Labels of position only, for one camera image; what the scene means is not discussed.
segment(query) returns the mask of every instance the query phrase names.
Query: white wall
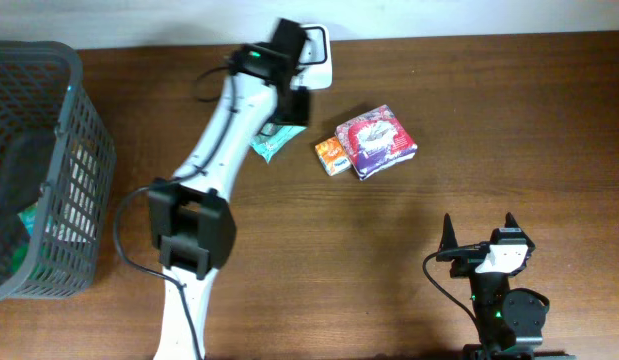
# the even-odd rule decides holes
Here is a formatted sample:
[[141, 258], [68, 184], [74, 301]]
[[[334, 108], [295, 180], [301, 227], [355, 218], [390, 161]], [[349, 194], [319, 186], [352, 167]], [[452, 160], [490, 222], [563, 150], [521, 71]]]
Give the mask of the white wall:
[[619, 0], [0, 0], [0, 39], [75, 48], [266, 39], [277, 17], [334, 40], [619, 30]]

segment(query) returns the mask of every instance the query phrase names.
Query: orange snack packet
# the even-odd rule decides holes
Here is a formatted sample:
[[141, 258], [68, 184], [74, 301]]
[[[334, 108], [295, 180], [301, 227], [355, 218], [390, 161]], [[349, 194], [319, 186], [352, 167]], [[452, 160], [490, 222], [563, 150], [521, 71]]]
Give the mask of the orange snack packet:
[[329, 176], [339, 174], [351, 167], [345, 150], [335, 136], [316, 145], [316, 153]]

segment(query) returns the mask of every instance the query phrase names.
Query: white robotic arm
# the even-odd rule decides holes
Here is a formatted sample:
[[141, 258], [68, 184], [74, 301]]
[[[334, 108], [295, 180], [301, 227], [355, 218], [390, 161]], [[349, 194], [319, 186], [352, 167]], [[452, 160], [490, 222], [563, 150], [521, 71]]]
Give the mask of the white robotic arm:
[[[301, 44], [300, 54], [296, 52], [295, 68], [291, 69], [293, 76], [279, 77], [285, 69], [267, 69], [269, 60], [279, 59], [279, 54], [269, 53], [270, 48], [294, 52], [293, 41], [285, 43], [294, 25], [297, 26], [282, 20], [272, 43], [246, 45], [234, 54], [230, 74], [209, 125], [191, 155], [174, 173], [174, 178], [187, 177], [187, 180], [177, 189], [169, 187], [149, 192], [154, 245], [161, 250], [163, 274], [184, 286], [202, 358], [205, 357], [203, 334], [211, 287], [235, 237], [235, 225], [227, 204], [249, 142], [274, 116], [282, 118], [283, 123], [285, 117], [288, 120], [292, 117], [290, 120], [294, 122], [298, 119], [293, 117], [303, 116], [297, 112], [298, 104], [294, 104], [298, 99], [292, 98], [307, 102], [304, 105], [308, 105], [308, 99], [292, 89], [319, 89], [331, 85], [329, 35], [324, 26], [302, 27], [308, 41]], [[276, 35], [281, 32], [285, 34], [282, 40], [278, 39], [276, 48]], [[291, 63], [294, 63], [293, 57], [291, 54]], [[207, 160], [204, 171], [190, 176], [200, 170], [203, 160]], [[191, 206], [185, 209], [190, 203], [194, 203], [194, 209], [191, 210]], [[197, 216], [206, 217], [206, 220], [201, 222]], [[220, 225], [208, 229], [204, 224], [210, 224], [209, 219], [213, 219], [214, 225]], [[165, 282], [165, 286], [162, 334], [155, 359], [197, 359], [178, 289], [169, 282]]]

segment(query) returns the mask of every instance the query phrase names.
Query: gray bin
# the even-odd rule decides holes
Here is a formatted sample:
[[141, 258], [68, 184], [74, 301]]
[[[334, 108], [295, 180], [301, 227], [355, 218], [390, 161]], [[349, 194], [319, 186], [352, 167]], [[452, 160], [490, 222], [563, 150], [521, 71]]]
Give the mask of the gray bin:
[[[0, 300], [89, 287], [115, 161], [76, 52], [0, 41]], [[18, 214], [34, 204], [30, 236]]]

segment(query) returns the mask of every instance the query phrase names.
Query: wooden table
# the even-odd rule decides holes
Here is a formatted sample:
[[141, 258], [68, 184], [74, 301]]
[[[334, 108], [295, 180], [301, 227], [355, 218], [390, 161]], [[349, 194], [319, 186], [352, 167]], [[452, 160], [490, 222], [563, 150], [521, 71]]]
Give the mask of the wooden table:
[[[537, 245], [512, 287], [552, 300], [546, 351], [619, 359], [619, 32], [333, 43], [334, 82], [310, 128], [269, 165], [250, 153], [232, 198], [238, 238], [213, 289], [213, 359], [423, 356], [477, 341], [423, 258], [449, 212], [461, 244], [511, 211]], [[116, 141], [110, 214], [188, 155], [215, 108], [196, 75], [233, 46], [82, 51], [84, 86]], [[210, 78], [206, 94], [220, 90]], [[313, 146], [388, 104], [414, 160], [360, 182], [328, 177]], [[94, 285], [65, 301], [0, 303], [0, 359], [149, 359], [164, 285], [123, 265], [110, 231]], [[145, 201], [122, 234], [159, 269]], [[469, 283], [431, 270], [469, 303]]]

